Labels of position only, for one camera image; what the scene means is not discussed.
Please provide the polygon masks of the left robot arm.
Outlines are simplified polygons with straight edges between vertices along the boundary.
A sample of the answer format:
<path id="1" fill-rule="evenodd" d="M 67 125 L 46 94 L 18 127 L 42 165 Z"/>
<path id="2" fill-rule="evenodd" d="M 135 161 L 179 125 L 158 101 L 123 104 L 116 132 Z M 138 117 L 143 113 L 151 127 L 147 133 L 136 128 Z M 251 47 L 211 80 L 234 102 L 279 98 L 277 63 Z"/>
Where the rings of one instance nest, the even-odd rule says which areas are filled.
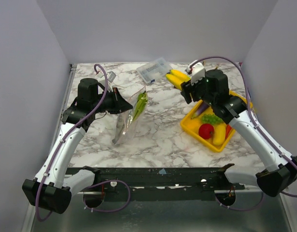
<path id="1" fill-rule="evenodd" d="M 101 185 L 100 170 L 85 166 L 70 178 L 65 178 L 76 147 L 88 131 L 96 114 L 120 114 L 133 106 L 116 87 L 84 78 L 78 84 L 77 97 L 63 113 L 59 135 L 42 168 L 32 180 L 26 179 L 22 189 L 36 209 L 62 214 L 78 192 L 88 188 L 97 190 Z"/>

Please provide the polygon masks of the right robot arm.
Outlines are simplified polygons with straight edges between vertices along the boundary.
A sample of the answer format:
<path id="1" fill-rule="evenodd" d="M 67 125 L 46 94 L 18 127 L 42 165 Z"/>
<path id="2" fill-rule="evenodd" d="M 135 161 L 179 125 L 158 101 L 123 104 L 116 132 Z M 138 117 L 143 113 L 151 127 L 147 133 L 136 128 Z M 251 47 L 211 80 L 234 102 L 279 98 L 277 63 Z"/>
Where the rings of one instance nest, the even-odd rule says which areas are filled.
<path id="1" fill-rule="evenodd" d="M 217 186 L 228 189 L 233 183 L 258 186 L 266 195 L 275 197 L 297 179 L 297 156 L 293 156 L 248 111 L 249 104 L 230 93 L 228 77 L 221 70 L 209 70 L 196 82 L 180 84 L 187 103 L 202 100 L 225 124 L 236 130 L 256 152 L 265 169 L 248 177 L 230 174 L 227 169 L 216 177 Z"/>

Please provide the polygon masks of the clear zip top bag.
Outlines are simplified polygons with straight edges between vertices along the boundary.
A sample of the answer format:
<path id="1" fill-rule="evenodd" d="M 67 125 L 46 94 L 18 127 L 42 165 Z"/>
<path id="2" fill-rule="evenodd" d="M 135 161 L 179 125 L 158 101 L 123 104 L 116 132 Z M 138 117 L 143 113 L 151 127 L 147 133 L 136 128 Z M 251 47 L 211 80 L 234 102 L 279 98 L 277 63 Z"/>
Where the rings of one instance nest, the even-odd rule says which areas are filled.
<path id="1" fill-rule="evenodd" d="M 137 102 L 137 97 L 140 93 L 143 93 L 144 91 L 147 92 L 146 87 L 142 87 L 139 91 L 137 91 L 136 93 L 134 93 L 132 96 L 130 96 L 127 99 L 127 102 L 129 102 L 133 106 L 132 110 L 129 110 L 129 111 L 119 114 L 119 115 L 123 116 L 125 119 L 125 131 L 123 133 L 123 138 L 121 139 L 120 143 L 116 144 L 116 145 L 123 144 L 123 143 L 134 138 L 137 128 L 138 128 L 138 124 L 142 120 L 143 114 L 144 114 L 146 107 L 148 105 L 148 102 L 147 102 L 147 105 L 146 105 L 143 113 L 140 115 L 140 117 L 136 121 L 133 122 L 133 111 L 134 111 L 134 107 Z"/>

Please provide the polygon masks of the toy celery stalk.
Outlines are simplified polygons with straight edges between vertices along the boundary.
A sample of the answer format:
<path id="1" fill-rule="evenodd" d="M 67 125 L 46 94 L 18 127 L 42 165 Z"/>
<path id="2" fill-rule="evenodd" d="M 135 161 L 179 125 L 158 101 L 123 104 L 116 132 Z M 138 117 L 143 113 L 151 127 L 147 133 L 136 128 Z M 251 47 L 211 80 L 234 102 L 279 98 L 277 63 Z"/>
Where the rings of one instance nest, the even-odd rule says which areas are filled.
<path id="1" fill-rule="evenodd" d="M 137 102 L 133 111 L 133 122 L 136 121 L 143 113 L 147 105 L 147 102 L 148 102 L 148 95 L 147 95 L 147 92 L 144 91 L 143 93 L 140 93 L 137 97 Z"/>

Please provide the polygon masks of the yellow toy banana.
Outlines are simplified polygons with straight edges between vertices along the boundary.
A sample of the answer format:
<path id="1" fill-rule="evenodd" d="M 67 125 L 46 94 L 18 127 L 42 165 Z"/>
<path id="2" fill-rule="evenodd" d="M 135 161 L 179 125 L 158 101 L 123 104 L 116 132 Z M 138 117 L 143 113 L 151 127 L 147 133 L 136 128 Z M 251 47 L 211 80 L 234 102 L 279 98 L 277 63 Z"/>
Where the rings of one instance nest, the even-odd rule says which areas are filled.
<path id="1" fill-rule="evenodd" d="M 167 80 L 177 89 L 182 91 L 181 84 L 190 81 L 190 77 L 181 71 L 170 70 L 166 75 Z"/>

